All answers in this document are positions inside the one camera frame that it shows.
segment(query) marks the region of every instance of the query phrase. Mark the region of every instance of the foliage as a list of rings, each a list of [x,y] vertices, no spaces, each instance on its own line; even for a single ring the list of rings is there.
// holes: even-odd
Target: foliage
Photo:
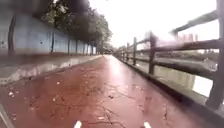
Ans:
[[[77,40],[95,45],[108,42],[112,34],[105,17],[89,7],[86,0],[60,0],[56,4],[52,3],[41,19]]]

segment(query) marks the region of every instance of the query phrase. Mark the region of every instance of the red pavement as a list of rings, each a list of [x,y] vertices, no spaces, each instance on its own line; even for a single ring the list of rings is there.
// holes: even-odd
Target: red pavement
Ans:
[[[77,120],[82,128],[209,127],[112,56],[20,80],[0,96],[16,128],[73,128]]]

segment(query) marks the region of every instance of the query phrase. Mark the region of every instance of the gray wall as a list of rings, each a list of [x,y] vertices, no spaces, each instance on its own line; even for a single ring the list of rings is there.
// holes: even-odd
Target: gray wall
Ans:
[[[0,55],[8,53],[8,32],[13,17],[13,12],[0,8]],[[17,55],[49,54],[51,51],[53,28],[41,21],[27,16],[17,14],[16,24],[13,33],[14,50]],[[75,39],[69,39],[68,35],[55,30],[54,33],[54,53],[68,53],[68,42],[70,40],[70,53],[76,53]],[[78,54],[87,53],[87,44],[77,41]]]

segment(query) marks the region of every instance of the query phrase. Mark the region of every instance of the water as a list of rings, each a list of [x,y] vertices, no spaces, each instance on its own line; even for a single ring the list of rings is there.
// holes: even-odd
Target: water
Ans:
[[[136,66],[140,70],[148,72],[149,66],[147,63],[137,61]],[[184,86],[206,97],[209,97],[213,85],[213,81],[210,79],[160,66],[155,66],[154,75]]]

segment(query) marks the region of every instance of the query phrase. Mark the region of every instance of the sky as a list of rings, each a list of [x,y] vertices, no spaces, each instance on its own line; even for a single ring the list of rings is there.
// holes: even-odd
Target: sky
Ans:
[[[115,47],[142,40],[152,30],[164,40],[168,32],[189,20],[216,9],[215,0],[89,0],[90,6],[104,14]],[[218,21],[199,25],[182,33],[199,33],[199,37],[218,38]]]

